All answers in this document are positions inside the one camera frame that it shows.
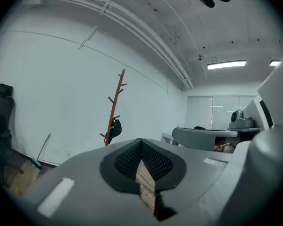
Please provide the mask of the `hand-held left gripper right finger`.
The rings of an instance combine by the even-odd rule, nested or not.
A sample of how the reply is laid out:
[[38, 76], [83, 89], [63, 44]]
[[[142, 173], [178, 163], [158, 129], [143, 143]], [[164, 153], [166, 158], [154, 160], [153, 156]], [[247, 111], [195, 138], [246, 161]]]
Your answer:
[[219, 153], [141, 140], [142, 160], [155, 182], [155, 214], [141, 226], [220, 226], [229, 193], [220, 181], [233, 159]]

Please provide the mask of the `white ceiling pipes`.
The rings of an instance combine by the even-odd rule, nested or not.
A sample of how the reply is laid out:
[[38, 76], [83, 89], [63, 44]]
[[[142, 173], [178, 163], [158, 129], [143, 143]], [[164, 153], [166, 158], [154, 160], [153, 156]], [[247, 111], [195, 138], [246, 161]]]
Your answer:
[[180, 60], [163, 39], [141, 18], [113, 0], [60, 0], [90, 8], [119, 23], [159, 55], [181, 79], [187, 89], [193, 89], [191, 78]]

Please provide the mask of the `grey shelf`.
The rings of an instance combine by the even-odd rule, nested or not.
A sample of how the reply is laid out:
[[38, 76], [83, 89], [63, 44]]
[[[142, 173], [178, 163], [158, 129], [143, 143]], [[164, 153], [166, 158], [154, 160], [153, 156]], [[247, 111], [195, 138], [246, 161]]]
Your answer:
[[263, 131], [263, 127], [258, 128], [228, 128], [229, 131], [236, 131], [236, 132], [260, 132]]

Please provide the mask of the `green broom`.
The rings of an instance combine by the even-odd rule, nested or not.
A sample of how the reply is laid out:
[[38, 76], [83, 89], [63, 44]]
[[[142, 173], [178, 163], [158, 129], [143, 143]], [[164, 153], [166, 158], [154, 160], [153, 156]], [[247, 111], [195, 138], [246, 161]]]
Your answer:
[[39, 158], [40, 158], [40, 155], [41, 155], [41, 153], [42, 153], [42, 151], [43, 151], [45, 145], [47, 144], [47, 142], [48, 142], [50, 136], [51, 136], [51, 133], [49, 133], [49, 134], [47, 135], [47, 137], [46, 137], [46, 139], [45, 139], [45, 141], [44, 141], [44, 143], [43, 143], [43, 145], [42, 145], [42, 147], [41, 147], [41, 149], [40, 149], [40, 151], [39, 151], [38, 156], [37, 156], [36, 158], [31, 157], [32, 165], [35, 166], [35, 167], [38, 168], [38, 169], [41, 169], [41, 168], [42, 168], [42, 165], [41, 165], [41, 163], [39, 162]]

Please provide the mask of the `small white table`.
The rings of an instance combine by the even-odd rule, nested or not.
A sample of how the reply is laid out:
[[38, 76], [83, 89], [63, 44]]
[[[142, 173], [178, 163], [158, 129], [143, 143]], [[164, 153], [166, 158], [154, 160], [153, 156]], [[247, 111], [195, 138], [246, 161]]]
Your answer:
[[172, 137], [172, 132], [169, 131], [169, 132], [163, 132], [162, 133], [162, 137], [163, 139], [169, 143], [170, 145], [178, 145], [178, 143], [173, 139]]

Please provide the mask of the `black cap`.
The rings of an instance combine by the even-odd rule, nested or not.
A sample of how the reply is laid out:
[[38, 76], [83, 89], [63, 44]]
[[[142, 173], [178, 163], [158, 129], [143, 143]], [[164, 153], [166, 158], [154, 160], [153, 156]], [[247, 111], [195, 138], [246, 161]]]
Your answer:
[[119, 136], [122, 132], [121, 122], [118, 119], [114, 119], [111, 124], [111, 130], [109, 135], [108, 144], [111, 143], [112, 139]]

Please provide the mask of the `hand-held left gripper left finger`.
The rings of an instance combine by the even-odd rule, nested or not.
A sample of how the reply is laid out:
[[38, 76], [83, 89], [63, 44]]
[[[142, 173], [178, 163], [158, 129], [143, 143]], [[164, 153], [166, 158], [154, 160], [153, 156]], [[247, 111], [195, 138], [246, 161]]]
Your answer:
[[103, 158], [130, 143], [115, 143], [71, 157], [43, 175], [22, 199], [46, 226], [154, 226], [137, 194], [114, 190], [102, 178]]

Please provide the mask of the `black office chair with headrest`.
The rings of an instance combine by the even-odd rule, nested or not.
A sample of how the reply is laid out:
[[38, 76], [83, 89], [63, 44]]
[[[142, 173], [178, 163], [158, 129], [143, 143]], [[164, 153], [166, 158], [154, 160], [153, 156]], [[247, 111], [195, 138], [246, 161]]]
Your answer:
[[23, 174], [23, 170], [8, 162], [9, 152], [12, 150], [9, 120], [15, 106], [12, 94], [12, 86], [0, 84], [0, 167], [3, 169], [7, 166]]

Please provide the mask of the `brown wooden coat rack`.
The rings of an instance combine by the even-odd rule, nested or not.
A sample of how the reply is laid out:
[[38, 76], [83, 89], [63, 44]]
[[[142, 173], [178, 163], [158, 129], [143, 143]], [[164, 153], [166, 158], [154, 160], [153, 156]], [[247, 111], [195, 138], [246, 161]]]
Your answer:
[[124, 75], [125, 75], [125, 69], [123, 69], [121, 74], [118, 75], [119, 76], [119, 82], [118, 82], [118, 85], [117, 85], [117, 89], [116, 89], [116, 92], [115, 92], [114, 99], [112, 99], [111, 97], [108, 97], [108, 99], [112, 103], [111, 113], [110, 113], [110, 117], [109, 117], [109, 121], [108, 121], [108, 129], [107, 129], [106, 135], [103, 135], [102, 133], [100, 133], [100, 135], [102, 137], [104, 137], [103, 140], [104, 140], [105, 146], [109, 145], [111, 130], [114, 128], [113, 120], [120, 117], [119, 115], [114, 116], [114, 113], [115, 113], [115, 109], [116, 109], [116, 105], [117, 105], [118, 96], [124, 90], [122, 87], [127, 85], [126, 83], [123, 84]]

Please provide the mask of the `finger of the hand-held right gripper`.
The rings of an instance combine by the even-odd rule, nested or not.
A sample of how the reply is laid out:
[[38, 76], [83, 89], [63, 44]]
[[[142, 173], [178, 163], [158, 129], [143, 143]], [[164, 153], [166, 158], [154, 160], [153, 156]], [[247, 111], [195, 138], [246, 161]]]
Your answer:
[[283, 126], [236, 148], [229, 162], [206, 159], [200, 226], [277, 226], [283, 221]]
[[276, 126], [283, 126], [283, 58], [258, 89]]

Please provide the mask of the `grey curved desk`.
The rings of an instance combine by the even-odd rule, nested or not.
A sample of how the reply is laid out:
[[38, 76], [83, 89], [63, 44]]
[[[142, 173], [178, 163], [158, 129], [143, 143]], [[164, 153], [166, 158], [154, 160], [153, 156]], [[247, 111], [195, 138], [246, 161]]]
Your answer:
[[213, 151], [216, 139], [234, 146], [240, 141], [238, 132], [230, 130], [175, 128], [172, 137], [175, 142], [184, 147], [202, 151]]

